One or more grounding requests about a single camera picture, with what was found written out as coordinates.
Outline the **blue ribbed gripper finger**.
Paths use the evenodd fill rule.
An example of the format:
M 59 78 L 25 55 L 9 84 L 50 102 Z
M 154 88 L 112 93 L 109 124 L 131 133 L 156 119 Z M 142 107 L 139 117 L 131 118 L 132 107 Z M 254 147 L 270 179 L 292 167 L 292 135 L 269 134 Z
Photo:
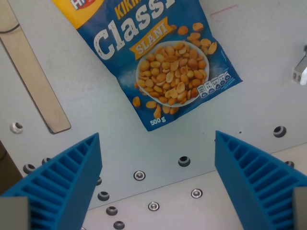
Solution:
M 292 194 L 307 177 L 231 135 L 215 133 L 215 167 L 245 230 L 293 230 Z
M 79 230 L 101 170 L 95 133 L 33 170 L 3 197 L 28 198 L 33 230 Z

